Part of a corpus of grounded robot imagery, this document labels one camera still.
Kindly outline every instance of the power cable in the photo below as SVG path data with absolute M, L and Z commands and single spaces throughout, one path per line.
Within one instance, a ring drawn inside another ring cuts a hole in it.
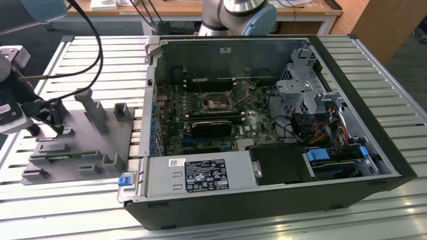
M 154 26 L 154 20 L 153 20 L 152 15 L 149 14 L 149 11 L 148 11 L 148 8 L 146 8 L 146 5 L 145 5 L 145 3 L 144 3 L 144 0 L 140 0 L 140 4 L 141 4 L 141 6 L 144 7 L 145 12 L 146 12 L 146 14 L 148 14 L 148 17 L 149 17 L 149 20 L 150 20 L 150 25 L 152 25 L 152 26 Z
M 148 0 L 148 2 L 149 2 L 149 5 L 150 5 L 150 7 L 152 7 L 152 10 L 154 11 L 154 14 L 157 15 L 157 18 L 158 18 L 160 22 L 162 22 L 162 19 L 161 19 L 161 17 L 160 17 L 160 14 L 158 14 L 158 12 L 157 12 L 157 9 L 156 9 L 156 7 L 154 7 L 154 5 L 153 5 L 153 3 L 152 3 L 152 0 Z
M 292 22 L 292 26 L 290 26 L 290 34 L 292 34 L 292 32 L 293 32 L 293 25 L 294 25 L 294 22 L 296 22 L 296 11 L 294 11 L 294 9 L 302 9 L 304 7 L 302 7 L 302 6 L 294 6 L 293 3 L 289 2 L 289 0 L 285 0 L 285 1 L 286 1 L 286 3 L 290 4 L 292 6 L 288 6 L 288 5 L 282 4 L 282 3 L 280 2 L 280 0 L 277 0 L 278 4 L 280 4 L 282 7 L 285 7 L 285 8 L 292 8 L 292 10 L 293 10 L 293 22 Z
M 130 2 L 130 4 L 132 4 L 132 6 L 133 6 L 133 8 L 134 8 L 134 10 L 136 10 L 136 12 L 137 12 L 137 14 L 138 14 L 138 16 L 141 17 L 141 19 L 144 20 L 144 22 L 148 24 L 150 30 L 154 31 L 154 32 L 157 32 L 154 26 L 152 26 L 152 24 L 149 23 L 149 21 L 148 21 L 146 18 L 144 17 L 141 11 L 138 10 L 138 7 L 134 5 L 134 2 L 133 2 L 133 1 L 129 1 L 129 2 Z
M 46 76 L 46 78 L 48 79 L 57 79 L 57 78 L 64 78 L 64 77 L 69 77 L 69 76 L 76 76 L 78 74 L 85 73 L 86 71 L 89 71 L 96 66 L 97 63 L 98 63 L 98 69 L 97 69 L 96 75 L 93 77 L 93 80 L 90 81 L 90 83 L 84 88 L 80 88 L 76 91 L 73 91 L 73 92 L 70 92 L 70 93 L 68 93 L 68 94 L 65 94 L 65 95 L 62 95 L 60 97 L 52 98 L 50 100 L 48 100 L 44 103 L 45 105 L 48 105 L 50 103 L 54 103 L 58 100 L 62 100 L 64 98 L 68 98 L 69 96 L 73 96 L 73 95 L 86 91 L 93 86 L 93 84 L 96 83 L 96 81 L 97 81 L 97 79 L 100 77 L 101 71 L 102 71 L 102 67 L 104 67 L 102 43 L 101 43 L 101 37 L 100 37 L 98 31 L 96 30 L 96 28 L 94 28 L 94 26 L 92 24 L 92 21 L 90 21 L 88 15 L 85 14 L 85 11 L 81 9 L 80 5 L 77 4 L 77 2 L 74 0 L 66 0 L 66 2 L 73 7 L 73 9 L 77 11 L 77 13 L 81 15 L 81 17 L 86 21 L 86 24 L 90 27 L 90 30 L 92 30 L 92 33 L 94 35 L 96 42 L 97 42 L 97 57 L 96 57 L 96 60 L 92 63 L 92 65 L 88 68 L 85 68 L 84 70 L 81 70 L 78 72 L 74 72 L 74 73 Z
M 290 130 L 288 130 L 284 126 L 281 126 L 277 121 L 276 121 L 276 117 L 272 117 L 272 114 L 269 112 L 269 101 L 270 101 L 270 98 L 272 98 L 272 95 L 273 95 L 273 90 L 276 89 L 276 84 L 272 86 L 270 90 L 269 90 L 269 94 L 268 94 L 268 98 L 266 98 L 266 104 L 265 104 L 265 107 L 266 107 L 266 115 L 268 115 L 268 118 L 270 119 L 270 121 L 274 123 L 274 125 L 281 128 L 288 134 L 290 134 L 290 136 L 294 138 L 294 140 L 302 144 L 302 145 L 309 145 L 301 138 L 300 136 L 297 136 L 294 134 L 294 132 L 292 132 Z

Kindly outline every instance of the yellow wire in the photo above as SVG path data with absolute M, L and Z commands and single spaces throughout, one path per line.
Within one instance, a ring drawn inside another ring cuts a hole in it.
M 328 133 L 324 132 L 309 144 L 313 144 L 313 143 L 318 142 L 318 141 L 322 140 L 326 136 L 328 136 Z

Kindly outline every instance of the barcode sticker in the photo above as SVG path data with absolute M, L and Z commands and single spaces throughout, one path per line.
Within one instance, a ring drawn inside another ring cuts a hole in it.
M 174 158 L 168 160 L 169 167 L 184 166 L 184 163 L 185 163 L 185 158 Z
M 118 15 L 137 15 L 137 12 L 126 12 L 126 11 L 121 11 L 118 12 Z

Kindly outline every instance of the power supply label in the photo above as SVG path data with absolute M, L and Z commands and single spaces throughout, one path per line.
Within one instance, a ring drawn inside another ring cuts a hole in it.
M 224 159 L 185 162 L 188 193 L 229 189 Z

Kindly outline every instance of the motherboard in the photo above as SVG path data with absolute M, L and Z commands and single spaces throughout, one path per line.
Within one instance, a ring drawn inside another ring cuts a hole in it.
M 270 86 L 252 79 L 158 83 L 156 100 L 164 155 L 244 151 L 278 141 L 265 108 Z

